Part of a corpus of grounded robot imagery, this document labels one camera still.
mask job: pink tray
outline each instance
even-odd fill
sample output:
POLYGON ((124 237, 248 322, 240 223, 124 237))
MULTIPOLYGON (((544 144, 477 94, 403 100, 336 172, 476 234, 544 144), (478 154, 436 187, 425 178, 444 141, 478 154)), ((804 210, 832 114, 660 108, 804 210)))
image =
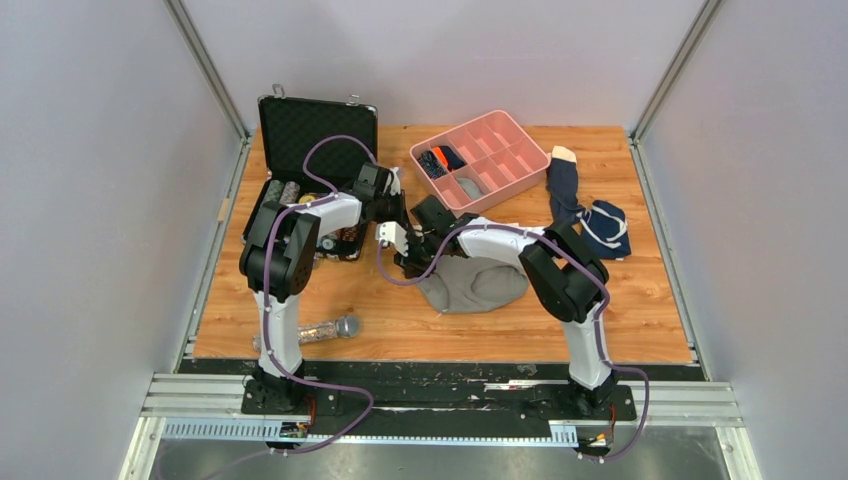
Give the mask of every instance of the pink tray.
POLYGON ((508 113, 495 110, 409 149, 415 173, 457 216, 480 213, 539 183, 551 160, 508 113), (439 145, 453 148, 466 166, 437 178, 427 176, 418 157, 439 145), (471 179, 483 196, 471 201, 456 179, 471 179))

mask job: wooden tabletop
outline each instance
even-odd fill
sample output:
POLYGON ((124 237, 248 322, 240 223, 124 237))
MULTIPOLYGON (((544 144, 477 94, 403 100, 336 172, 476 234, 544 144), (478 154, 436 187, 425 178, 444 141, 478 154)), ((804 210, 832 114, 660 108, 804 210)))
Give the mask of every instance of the wooden tabletop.
MULTIPOLYGON (((450 127, 380 127, 378 160, 400 166, 407 207, 426 195, 412 172, 409 148, 450 127)), ((691 357, 672 297, 644 196, 624 131, 617 127, 526 127, 545 151, 563 145, 577 154, 578 197, 622 208, 633 254, 606 261, 612 303, 606 314, 607 345, 617 362, 689 363, 691 357)), ((203 312, 196 357, 256 358, 259 331, 256 303, 238 271, 241 232, 267 177, 261 134, 253 142, 233 217, 203 312)), ((551 223, 544 182, 486 211, 491 220, 527 226, 551 223)), ((373 226, 369 237, 373 235, 373 226)), ((516 302, 487 314, 441 315, 417 287, 385 281, 375 268, 375 242, 369 238, 357 262, 323 261, 302 293, 300 323, 335 319, 346 313, 362 322, 360 335, 305 345, 307 358, 373 360, 463 360, 558 362, 568 360, 562 328, 539 304, 533 289, 516 302)), ((382 259, 402 279, 391 255, 382 259)))

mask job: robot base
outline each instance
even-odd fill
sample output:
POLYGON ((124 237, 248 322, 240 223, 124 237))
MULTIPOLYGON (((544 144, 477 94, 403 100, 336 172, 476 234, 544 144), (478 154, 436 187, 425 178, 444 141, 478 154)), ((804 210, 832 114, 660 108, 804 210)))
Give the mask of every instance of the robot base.
MULTIPOLYGON (((303 378, 303 362, 293 372, 303 378)), ((249 415, 279 415, 291 413, 301 405, 306 387, 287 378, 275 377, 256 366, 251 380, 244 386, 241 413, 249 415)))

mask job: open suitcase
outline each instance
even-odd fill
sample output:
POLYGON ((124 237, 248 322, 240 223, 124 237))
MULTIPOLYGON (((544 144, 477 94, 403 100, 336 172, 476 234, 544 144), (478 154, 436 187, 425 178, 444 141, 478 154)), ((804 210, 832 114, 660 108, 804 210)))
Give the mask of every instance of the open suitcase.
MULTIPOLYGON (((247 238, 256 213, 265 198, 272 180, 283 184, 295 182, 300 186, 298 198, 312 194, 320 197, 329 193, 326 186, 310 179, 303 172, 306 154, 319 141, 332 135, 350 135, 377 154, 377 109, 355 102, 329 102, 282 95, 259 98, 259 121, 265 147, 265 163, 269 177, 242 233, 247 238)), ((359 176, 363 163, 370 162, 359 145, 336 140, 322 145, 309 161, 309 171, 328 180, 339 190, 349 187, 359 176)), ((355 231, 337 232, 318 240, 316 256, 342 261, 359 258, 367 236, 368 225, 355 231)))

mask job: gray floor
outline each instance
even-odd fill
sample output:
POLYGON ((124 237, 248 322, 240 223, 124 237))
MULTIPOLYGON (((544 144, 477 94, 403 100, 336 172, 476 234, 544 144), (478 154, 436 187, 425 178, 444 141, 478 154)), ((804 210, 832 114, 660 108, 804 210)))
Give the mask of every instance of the gray floor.
MULTIPOLYGON (((616 429, 620 448, 628 428, 616 429)), ((263 444, 222 441, 163 441, 161 478, 194 480, 259 450, 263 444)), ((687 479, 729 478, 711 428, 649 427, 625 458, 606 465, 577 460, 571 450, 518 447, 331 445, 303 456, 263 456, 216 479, 687 479)))

